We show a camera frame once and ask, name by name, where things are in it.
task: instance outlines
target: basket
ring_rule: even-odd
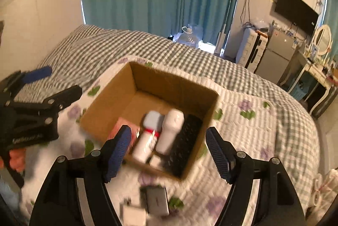
[[[290,95],[295,98],[297,101],[300,101],[303,99],[304,96],[307,95],[309,91],[309,86],[304,86],[304,83],[300,80],[295,85],[293,90],[291,91]]]

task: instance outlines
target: round mirror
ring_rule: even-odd
[[[314,44],[318,47],[318,56],[327,53],[331,48],[331,30],[328,25],[323,25],[318,28],[313,38]]]

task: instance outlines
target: red band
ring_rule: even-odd
[[[153,134],[155,137],[159,137],[159,132],[152,130],[152,129],[144,129],[145,132]]]

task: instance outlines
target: white drawer unit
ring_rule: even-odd
[[[236,63],[254,72],[260,62],[268,38],[251,28],[244,31],[243,40],[236,56]]]
[[[322,77],[322,73],[319,72],[315,67],[310,66],[310,68],[309,68],[309,73],[310,73],[317,81],[320,82],[320,79],[321,79],[321,77]]]

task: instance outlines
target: white bottle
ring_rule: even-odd
[[[143,120],[145,130],[139,136],[132,151],[132,157],[139,162],[146,163],[155,148],[159,132],[162,128],[163,115],[156,111],[150,111]]]
[[[164,117],[162,124],[162,133],[156,145],[156,151],[167,155],[170,152],[172,144],[180,132],[184,122],[184,115],[181,111],[172,109]]]

